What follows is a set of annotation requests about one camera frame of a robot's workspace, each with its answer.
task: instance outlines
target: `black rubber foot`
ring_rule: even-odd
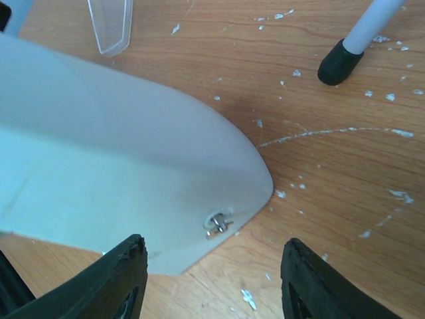
[[[365,53],[353,54],[343,46],[344,39],[321,61],[317,77],[327,85],[338,85],[349,77]]]

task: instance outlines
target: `wooden floor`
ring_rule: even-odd
[[[258,146],[286,192],[185,274],[150,276],[142,318],[283,318],[291,237],[399,316],[424,317],[425,95],[414,93],[425,90],[423,1],[408,1],[344,84],[316,77],[369,3],[137,0],[129,48],[104,58],[85,0],[36,0],[22,37],[211,105]],[[99,258],[15,236],[0,249],[37,296]]]

